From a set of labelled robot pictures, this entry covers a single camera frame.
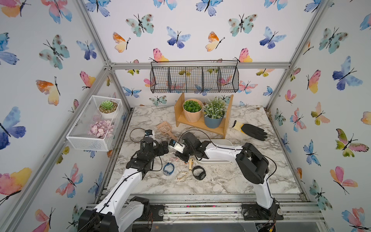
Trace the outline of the beige gold wrist watch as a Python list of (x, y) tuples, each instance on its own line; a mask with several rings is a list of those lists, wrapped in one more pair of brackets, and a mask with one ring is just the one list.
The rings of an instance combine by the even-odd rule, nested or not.
[(181, 171), (177, 174), (176, 180), (182, 180), (185, 179), (188, 176), (188, 172), (186, 171)]

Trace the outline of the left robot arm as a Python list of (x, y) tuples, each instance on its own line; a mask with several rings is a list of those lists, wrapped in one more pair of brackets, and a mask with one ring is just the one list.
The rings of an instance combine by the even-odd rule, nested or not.
[(149, 200), (129, 196), (148, 172), (153, 171), (156, 157), (169, 153), (168, 142), (158, 142), (151, 136), (140, 141), (137, 150), (127, 163), (121, 179), (109, 194), (94, 207), (86, 209), (79, 218), (79, 232), (123, 232), (139, 218), (150, 215)]

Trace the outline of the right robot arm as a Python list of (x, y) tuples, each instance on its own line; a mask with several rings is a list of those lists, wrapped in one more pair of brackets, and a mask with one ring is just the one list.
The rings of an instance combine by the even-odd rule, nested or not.
[(242, 146), (222, 146), (212, 140), (200, 141), (193, 133), (182, 135), (182, 143), (172, 139), (169, 146), (176, 150), (175, 155), (184, 162), (191, 156), (199, 160), (222, 160), (238, 165), (244, 178), (253, 184), (257, 205), (264, 209), (273, 206), (274, 199), (269, 188), (269, 161), (251, 143)]

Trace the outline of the white storage box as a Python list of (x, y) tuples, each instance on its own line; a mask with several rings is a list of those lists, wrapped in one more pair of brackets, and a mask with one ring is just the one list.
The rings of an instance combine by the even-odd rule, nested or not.
[(209, 144), (211, 147), (207, 147), (205, 153), (208, 158), (202, 158), (199, 163), (201, 164), (227, 164), (236, 163), (236, 155), (233, 153), (235, 147), (229, 140), (216, 139), (212, 140), (213, 144)]

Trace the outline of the wooden shelf stand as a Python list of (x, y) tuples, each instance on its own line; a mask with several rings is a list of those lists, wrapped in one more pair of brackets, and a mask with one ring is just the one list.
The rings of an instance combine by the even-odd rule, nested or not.
[(203, 112), (199, 113), (198, 121), (190, 122), (187, 120), (186, 115), (185, 115), (185, 110), (183, 108), (183, 104), (184, 102), (188, 100), (185, 99), (185, 94), (182, 93), (174, 106), (176, 126), (178, 127), (181, 123), (183, 123), (191, 127), (195, 127), (195, 128), (203, 129), (203, 130), (213, 132), (216, 134), (220, 134), (223, 136), (223, 139), (225, 139), (227, 135), (227, 130), (229, 127), (230, 117), (231, 117), (233, 97), (234, 95), (231, 95), (231, 99), (230, 99), (230, 103), (228, 104), (227, 112), (225, 116), (223, 117), (220, 125), (217, 128), (212, 129), (212, 128), (207, 127), (207, 125), (205, 124)]

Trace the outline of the pink pot green plant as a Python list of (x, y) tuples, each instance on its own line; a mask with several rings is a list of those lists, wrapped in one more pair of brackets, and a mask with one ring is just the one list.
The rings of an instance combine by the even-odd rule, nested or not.
[(197, 99), (189, 99), (183, 103), (183, 109), (186, 120), (195, 123), (201, 118), (203, 104)]

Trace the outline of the blue pot herb plant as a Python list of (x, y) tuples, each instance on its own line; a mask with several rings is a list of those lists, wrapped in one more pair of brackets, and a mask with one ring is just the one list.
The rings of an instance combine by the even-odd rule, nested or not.
[(216, 129), (227, 112), (226, 102), (218, 97), (213, 98), (204, 106), (204, 122), (208, 128)]

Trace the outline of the pink flower decoration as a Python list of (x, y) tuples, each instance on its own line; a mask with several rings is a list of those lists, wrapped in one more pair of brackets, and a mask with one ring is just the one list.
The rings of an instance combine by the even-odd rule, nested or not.
[(114, 132), (114, 125), (110, 120), (97, 121), (90, 125), (89, 135), (92, 135), (99, 139), (106, 137), (112, 137)]

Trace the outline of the succulent in white pot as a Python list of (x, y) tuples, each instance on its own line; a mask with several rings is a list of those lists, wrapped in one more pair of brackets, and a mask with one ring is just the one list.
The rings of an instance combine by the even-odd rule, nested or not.
[(112, 120), (116, 114), (118, 103), (112, 100), (103, 101), (99, 105), (99, 111), (103, 120)]

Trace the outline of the black work glove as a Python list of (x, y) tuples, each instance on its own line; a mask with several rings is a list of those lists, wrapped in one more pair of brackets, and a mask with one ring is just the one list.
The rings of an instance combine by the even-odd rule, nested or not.
[(268, 138), (267, 133), (263, 129), (251, 124), (240, 123), (235, 120), (233, 128), (260, 141), (265, 141)]

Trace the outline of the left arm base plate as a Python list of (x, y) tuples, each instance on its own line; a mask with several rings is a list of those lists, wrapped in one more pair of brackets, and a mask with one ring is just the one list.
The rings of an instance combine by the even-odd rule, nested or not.
[(138, 203), (143, 206), (141, 215), (135, 218), (135, 221), (163, 221), (165, 214), (164, 205), (154, 205), (150, 203), (150, 200), (147, 198), (135, 196), (130, 199), (129, 203)]

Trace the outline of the white mesh wall shelf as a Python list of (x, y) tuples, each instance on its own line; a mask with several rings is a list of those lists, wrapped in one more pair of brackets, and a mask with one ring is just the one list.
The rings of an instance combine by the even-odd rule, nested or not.
[(123, 114), (120, 99), (93, 95), (67, 133), (74, 149), (108, 151)]

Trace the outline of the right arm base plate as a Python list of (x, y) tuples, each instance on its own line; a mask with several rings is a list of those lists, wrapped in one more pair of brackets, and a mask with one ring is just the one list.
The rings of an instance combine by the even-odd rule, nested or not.
[(259, 206), (257, 203), (241, 205), (244, 220), (283, 220), (283, 211), (279, 203), (273, 201), (269, 209)]

